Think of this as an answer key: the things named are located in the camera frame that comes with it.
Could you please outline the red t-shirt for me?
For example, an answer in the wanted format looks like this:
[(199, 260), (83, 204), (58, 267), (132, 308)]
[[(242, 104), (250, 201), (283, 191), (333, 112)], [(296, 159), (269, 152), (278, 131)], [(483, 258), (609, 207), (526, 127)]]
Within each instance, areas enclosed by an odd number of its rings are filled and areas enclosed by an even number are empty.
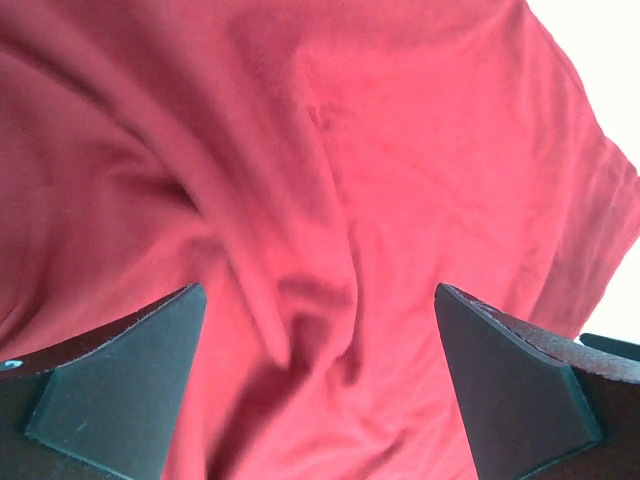
[(471, 479), (451, 283), (576, 335), (639, 178), (523, 1), (5, 1), (1, 355), (200, 283), (168, 479)]

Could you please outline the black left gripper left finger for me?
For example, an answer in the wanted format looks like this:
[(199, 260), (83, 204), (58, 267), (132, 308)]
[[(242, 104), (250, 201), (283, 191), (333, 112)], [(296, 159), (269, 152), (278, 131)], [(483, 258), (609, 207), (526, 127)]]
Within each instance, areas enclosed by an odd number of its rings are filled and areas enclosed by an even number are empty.
[(188, 285), (1, 363), (4, 479), (159, 479), (206, 310)]

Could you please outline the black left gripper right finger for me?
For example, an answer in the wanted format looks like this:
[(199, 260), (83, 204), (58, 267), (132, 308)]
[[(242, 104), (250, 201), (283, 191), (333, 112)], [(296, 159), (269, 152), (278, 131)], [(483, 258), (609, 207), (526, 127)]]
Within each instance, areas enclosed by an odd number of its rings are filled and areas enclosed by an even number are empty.
[(435, 312), (479, 478), (638, 478), (639, 362), (448, 284)]

